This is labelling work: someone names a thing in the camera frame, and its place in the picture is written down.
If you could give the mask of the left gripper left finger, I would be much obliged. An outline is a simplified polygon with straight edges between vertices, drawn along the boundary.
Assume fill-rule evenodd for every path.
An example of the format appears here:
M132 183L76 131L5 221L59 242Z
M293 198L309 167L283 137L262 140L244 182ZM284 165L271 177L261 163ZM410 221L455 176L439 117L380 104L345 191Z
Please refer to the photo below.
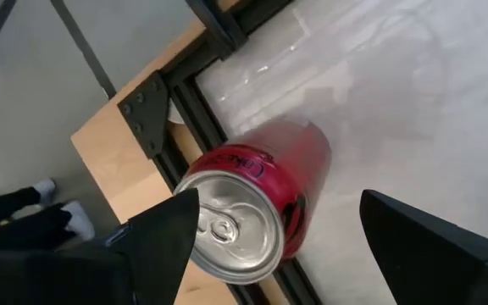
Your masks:
M0 305L173 305L198 216L191 189L76 247L0 251Z

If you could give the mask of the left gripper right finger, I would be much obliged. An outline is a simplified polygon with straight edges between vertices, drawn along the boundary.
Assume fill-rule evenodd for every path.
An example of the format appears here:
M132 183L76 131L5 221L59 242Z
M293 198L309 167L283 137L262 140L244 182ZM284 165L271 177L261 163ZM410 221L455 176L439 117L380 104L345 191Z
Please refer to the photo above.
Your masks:
M397 305L488 305L488 238L370 189L359 216Z

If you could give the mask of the person's foot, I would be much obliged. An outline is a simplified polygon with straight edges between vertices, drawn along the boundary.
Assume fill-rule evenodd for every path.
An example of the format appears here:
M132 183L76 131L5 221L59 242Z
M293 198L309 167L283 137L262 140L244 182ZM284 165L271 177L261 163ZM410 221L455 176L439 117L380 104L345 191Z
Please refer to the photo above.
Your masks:
M67 202L61 209L70 214L70 220L65 226L67 231L75 233L82 241L90 241L96 236L94 225L80 202Z
M40 205L49 206L52 204L57 188L53 179L47 178L45 180L41 180L35 183L32 187L40 196Z

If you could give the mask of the person's leg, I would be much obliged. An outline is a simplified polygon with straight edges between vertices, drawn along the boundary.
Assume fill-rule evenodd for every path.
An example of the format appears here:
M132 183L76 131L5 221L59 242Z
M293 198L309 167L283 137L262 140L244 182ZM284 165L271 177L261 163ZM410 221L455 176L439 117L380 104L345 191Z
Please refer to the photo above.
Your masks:
M41 194L32 186L0 196L0 222L22 208L38 204Z
M54 250L77 237L61 203L0 226L0 250Z

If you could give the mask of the white table cover sheet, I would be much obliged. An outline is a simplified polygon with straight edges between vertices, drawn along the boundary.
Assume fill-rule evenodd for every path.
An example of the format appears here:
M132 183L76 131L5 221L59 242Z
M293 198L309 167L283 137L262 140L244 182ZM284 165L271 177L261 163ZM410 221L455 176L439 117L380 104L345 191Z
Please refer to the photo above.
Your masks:
M294 0L197 84L227 136L292 113L328 138L299 252L325 305L395 305L365 189L488 238L488 0Z

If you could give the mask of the red can with black script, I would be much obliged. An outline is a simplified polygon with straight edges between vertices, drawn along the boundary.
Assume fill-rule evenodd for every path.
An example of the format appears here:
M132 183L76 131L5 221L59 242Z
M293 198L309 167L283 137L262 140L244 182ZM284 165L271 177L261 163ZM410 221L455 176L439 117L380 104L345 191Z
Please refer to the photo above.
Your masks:
M270 119L204 153L175 188L198 192L192 262L224 282L247 285L294 258L331 159L324 132L294 116Z

